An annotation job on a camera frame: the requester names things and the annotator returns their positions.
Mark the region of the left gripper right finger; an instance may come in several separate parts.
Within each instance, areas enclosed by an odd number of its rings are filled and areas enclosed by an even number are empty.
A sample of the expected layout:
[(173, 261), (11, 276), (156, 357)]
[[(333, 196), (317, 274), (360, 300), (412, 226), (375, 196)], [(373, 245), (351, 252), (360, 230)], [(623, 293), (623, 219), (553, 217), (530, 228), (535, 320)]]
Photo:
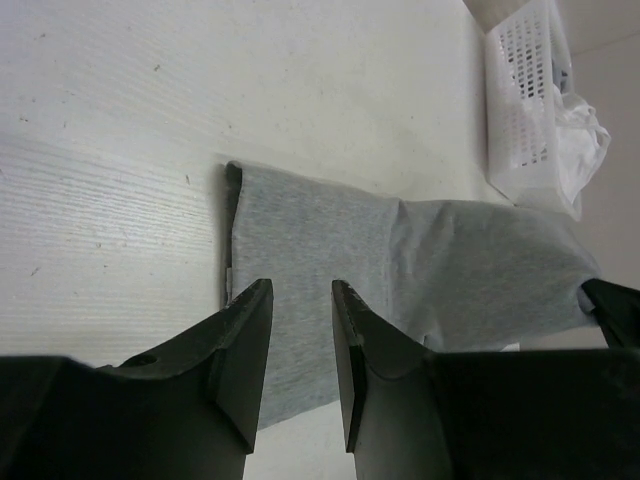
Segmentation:
[(360, 479), (635, 479), (639, 347), (436, 353), (332, 284)]

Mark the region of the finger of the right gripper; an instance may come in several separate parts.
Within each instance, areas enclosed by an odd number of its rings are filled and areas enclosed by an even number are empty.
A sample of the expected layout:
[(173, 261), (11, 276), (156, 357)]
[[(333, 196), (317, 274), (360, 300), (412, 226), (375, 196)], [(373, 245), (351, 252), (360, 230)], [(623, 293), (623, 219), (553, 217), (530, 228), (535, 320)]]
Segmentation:
[(607, 345), (638, 348), (640, 292), (600, 279), (586, 281), (582, 290), (594, 305), (593, 315)]

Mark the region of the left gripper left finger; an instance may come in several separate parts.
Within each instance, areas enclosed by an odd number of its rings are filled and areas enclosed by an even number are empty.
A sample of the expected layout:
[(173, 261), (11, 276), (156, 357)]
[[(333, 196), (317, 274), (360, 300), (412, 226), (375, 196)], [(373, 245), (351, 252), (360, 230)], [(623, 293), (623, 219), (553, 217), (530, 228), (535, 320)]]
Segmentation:
[(1, 361), (5, 479), (239, 479), (253, 452), (273, 288), (120, 366), (63, 356)]

